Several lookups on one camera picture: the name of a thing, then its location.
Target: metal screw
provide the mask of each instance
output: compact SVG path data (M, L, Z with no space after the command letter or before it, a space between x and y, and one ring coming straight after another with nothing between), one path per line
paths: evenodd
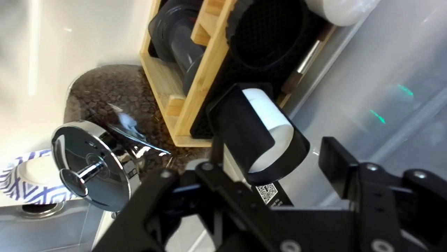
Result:
M422 171L415 171L415 176L421 178L421 179L428 178L428 175L425 172L422 172Z
M211 169L214 168L214 165L213 165L211 162L204 162L204 164L202 165L202 168L203 168L204 171L211 171Z
M383 239L375 239L372 248L375 252L394 252L393 245Z
M301 252L302 248L292 239L281 242L281 252Z
M373 164L368 164L368 165L366 165L366 169L369 169L369 171L378 171L378 167L373 165Z
M164 171L160 176L162 176L162 178L169 178L169 176L171 176L171 172L169 172L169 171Z

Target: granite countertop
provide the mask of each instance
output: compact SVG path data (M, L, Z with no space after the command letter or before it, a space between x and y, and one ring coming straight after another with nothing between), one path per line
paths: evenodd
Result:
M209 155L210 148L179 148L174 144L140 66L104 66L83 74L70 90L65 122L114 122L116 115L111 112L109 104L134 118L139 130L151 144L172 153L171 168L183 171L190 160ZM158 155L147 155L140 176L144 176L144 171L162 165Z

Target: white cylindrical object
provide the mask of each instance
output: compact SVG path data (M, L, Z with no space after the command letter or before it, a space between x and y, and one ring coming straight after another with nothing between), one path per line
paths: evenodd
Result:
M248 88L243 90L243 94L276 140L276 144L259 157L249 169L250 174L262 172L274 164L291 146L294 127L264 91Z
M306 0L308 7L326 18L327 21L340 25L354 25L366 18L380 0Z

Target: wooden stand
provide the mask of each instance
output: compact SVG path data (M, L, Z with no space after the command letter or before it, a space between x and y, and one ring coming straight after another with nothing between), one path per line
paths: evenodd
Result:
M211 140L192 139L190 129L228 53L225 29L236 0L204 0L192 39L207 46L188 97L182 77L172 67L150 56L151 36L146 32L140 52L141 64L155 95L158 108L178 147L210 147ZM153 0L150 21L157 15L161 0Z

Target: green light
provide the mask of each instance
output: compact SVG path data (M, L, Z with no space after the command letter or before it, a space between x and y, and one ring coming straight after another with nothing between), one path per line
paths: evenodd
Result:
M387 120L386 120L382 115L379 115L375 109L369 109L369 112L371 112L375 118L378 118L378 120L379 120L382 125L386 125L386 123L387 123Z
M397 85L401 91L404 91L408 97L415 97L415 92L411 91L408 87L403 85L403 84L399 84Z

